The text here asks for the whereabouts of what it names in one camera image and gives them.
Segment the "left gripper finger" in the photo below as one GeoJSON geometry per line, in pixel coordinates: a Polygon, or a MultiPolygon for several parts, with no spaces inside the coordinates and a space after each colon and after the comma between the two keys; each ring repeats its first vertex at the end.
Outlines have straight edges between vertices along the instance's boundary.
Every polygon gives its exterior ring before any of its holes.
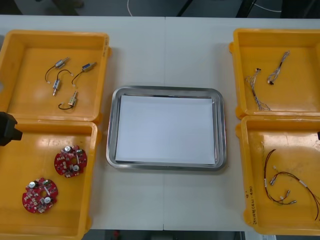
{"type": "Polygon", "coordinates": [[[11,141],[20,141],[23,133],[17,129],[1,130],[0,131],[0,146],[4,147],[11,141]]]}
{"type": "Polygon", "coordinates": [[[6,112],[0,113],[0,129],[1,130],[13,130],[16,124],[17,124],[17,121],[12,115],[6,112]]]}

